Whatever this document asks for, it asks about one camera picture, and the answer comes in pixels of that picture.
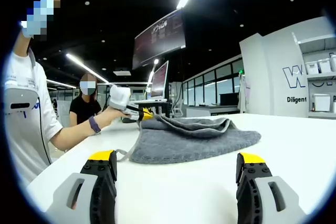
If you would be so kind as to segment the person's left hand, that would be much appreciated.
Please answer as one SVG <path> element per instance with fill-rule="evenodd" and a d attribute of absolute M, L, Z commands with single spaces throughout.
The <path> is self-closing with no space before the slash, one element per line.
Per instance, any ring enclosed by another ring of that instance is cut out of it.
<path fill-rule="evenodd" d="M 101 115 L 103 115 L 104 119 L 107 120 L 107 125 L 111 124 L 113 120 L 116 118 L 130 118 L 131 115 L 120 110 L 114 109 L 112 107 L 106 108 Z"/>

